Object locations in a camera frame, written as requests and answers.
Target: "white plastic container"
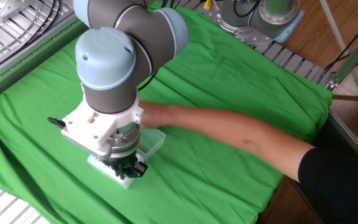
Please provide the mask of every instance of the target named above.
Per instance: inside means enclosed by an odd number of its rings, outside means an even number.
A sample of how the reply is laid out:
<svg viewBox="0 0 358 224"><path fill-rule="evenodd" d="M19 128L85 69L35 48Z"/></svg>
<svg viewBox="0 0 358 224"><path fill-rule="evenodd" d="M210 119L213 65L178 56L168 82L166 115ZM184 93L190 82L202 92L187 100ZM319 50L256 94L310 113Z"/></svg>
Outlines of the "white plastic container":
<svg viewBox="0 0 358 224"><path fill-rule="evenodd" d="M165 134L157 129L141 129L140 130L140 143L137 148L137 159L139 161L145 162L148 161L152 155L157 152L157 150L162 146L165 140ZM94 155L88 157L88 162L97 170L102 172L104 175L110 179L117 182L119 185L123 186L125 189L128 189L131 183L135 178L125 177L124 180L116 176L116 172L111 169L110 166L106 166L103 162L100 162Z"/></svg>

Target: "green cloth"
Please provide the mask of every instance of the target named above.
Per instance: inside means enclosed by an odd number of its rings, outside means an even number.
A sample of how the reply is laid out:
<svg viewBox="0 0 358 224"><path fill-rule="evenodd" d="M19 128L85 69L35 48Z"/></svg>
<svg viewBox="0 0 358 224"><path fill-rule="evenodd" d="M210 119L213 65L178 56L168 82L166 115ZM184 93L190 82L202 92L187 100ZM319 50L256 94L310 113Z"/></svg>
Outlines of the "green cloth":
<svg viewBox="0 0 358 224"><path fill-rule="evenodd" d="M311 141L332 94L288 73L186 9L190 43L141 91L142 100L221 108L260 118ZM82 99L75 43L0 95L0 188L51 223L253 223L282 174L246 152L163 127L165 144L128 190L93 169L89 154L47 117Z"/></svg>

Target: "black shirt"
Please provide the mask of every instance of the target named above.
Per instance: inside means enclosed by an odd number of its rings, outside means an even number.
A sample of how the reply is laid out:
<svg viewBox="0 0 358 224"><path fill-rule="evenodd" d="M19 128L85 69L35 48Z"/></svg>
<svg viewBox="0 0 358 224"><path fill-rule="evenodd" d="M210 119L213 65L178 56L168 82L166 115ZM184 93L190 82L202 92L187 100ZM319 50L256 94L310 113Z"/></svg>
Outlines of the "black shirt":
<svg viewBox="0 0 358 224"><path fill-rule="evenodd" d="M298 178L331 204L339 223L358 223L358 160L312 149L302 158Z"/></svg>

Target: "wire rack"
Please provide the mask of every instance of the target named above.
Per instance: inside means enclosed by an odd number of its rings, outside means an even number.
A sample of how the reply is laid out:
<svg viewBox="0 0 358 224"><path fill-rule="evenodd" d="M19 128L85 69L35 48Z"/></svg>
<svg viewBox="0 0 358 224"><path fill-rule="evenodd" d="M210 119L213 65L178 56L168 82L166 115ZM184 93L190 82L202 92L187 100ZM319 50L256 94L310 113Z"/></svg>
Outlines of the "wire rack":
<svg viewBox="0 0 358 224"><path fill-rule="evenodd" d="M52 8L52 0L38 0L17 14L0 23L0 60L10 52L14 52L26 43L46 20ZM48 24L57 15L64 17L73 11L73 6L62 1L59 12L58 5L53 9Z"/></svg>

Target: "cable connector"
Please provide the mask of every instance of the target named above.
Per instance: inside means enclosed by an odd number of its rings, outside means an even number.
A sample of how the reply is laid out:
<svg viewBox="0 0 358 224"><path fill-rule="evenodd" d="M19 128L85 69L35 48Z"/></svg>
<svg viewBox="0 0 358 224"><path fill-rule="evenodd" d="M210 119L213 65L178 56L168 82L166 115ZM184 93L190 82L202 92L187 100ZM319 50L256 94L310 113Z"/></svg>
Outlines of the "cable connector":
<svg viewBox="0 0 358 224"><path fill-rule="evenodd" d="M212 0L206 0L204 3L204 9L210 9L212 5Z"/></svg>

